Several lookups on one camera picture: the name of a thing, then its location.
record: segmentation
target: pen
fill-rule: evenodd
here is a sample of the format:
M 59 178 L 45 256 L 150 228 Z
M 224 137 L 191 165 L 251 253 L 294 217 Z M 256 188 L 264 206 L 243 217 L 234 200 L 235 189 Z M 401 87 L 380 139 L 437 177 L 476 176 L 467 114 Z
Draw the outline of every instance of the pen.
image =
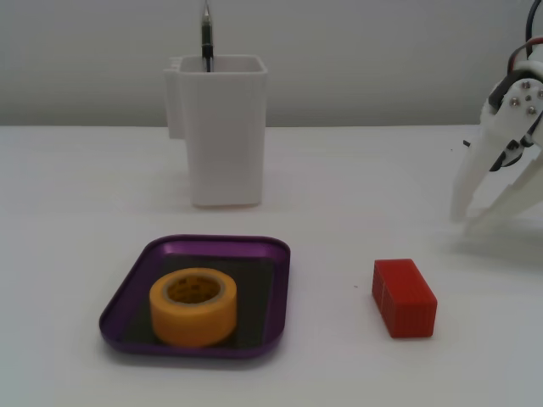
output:
M 202 17 L 202 64 L 204 72 L 213 72 L 213 28 L 207 0 L 205 0 L 204 16 Z

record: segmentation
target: black wire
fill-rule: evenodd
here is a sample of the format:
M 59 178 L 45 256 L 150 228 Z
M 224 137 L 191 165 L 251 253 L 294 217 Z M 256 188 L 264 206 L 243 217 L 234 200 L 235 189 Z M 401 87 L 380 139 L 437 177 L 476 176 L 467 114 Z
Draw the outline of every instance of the black wire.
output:
M 517 49 L 515 49 L 511 56 L 509 57 L 509 60 L 507 61 L 507 74 L 509 75 L 511 72 L 512 72 L 512 68 L 513 68 L 513 65 L 514 65 L 514 62 L 515 62 L 515 58 L 517 57 L 518 53 L 520 53 L 524 48 L 528 48 L 528 47 L 531 47 L 530 45 L 528 45 L 528 43 L 525 43 L 524 45 L 522 45 L 521 47 L 518 47 Z
M 528 19 L 526 20 L 526 42 L 528 42 L 533 34 L 532 29 L 534 28 L 534 17 L 535 12 L 537 11 L 537 8 L 540 6 L 541 0 L 534 0 L 534 3 L 532 4 L 532 8 L 529 10 L 528 13 Z M 526 47 L 526 54 L 529 56 L 532 53 L 532 46 Z

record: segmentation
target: tape roll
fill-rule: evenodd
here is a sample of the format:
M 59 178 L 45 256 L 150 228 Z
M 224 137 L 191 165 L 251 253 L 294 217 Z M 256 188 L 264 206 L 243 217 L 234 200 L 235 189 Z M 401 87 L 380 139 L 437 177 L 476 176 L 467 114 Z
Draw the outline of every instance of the tape roll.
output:
M 170 345 L 210 346 L 236 327 L 236 283 L 218 270 L 174 271 L 151 287 L 149 297 L 154 334 Z

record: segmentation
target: red block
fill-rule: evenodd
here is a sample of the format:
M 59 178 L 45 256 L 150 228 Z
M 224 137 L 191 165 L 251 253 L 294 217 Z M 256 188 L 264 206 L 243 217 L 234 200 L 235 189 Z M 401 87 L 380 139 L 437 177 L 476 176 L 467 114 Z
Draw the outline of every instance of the red block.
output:
M 413 260 L 375 260 L 372 295 L 391 337 L 434 333 L 438 300 Z

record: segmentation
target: white cup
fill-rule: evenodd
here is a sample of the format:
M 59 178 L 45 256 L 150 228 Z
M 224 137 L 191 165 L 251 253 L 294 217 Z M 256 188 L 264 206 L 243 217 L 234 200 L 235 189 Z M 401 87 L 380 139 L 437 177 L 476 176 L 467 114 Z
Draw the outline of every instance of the white cup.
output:
M 165 70 L 171 138 L 185 138 L 191 201 L 251 205 L 262 199 L 267 69 L 253 55 L 171 59 Z

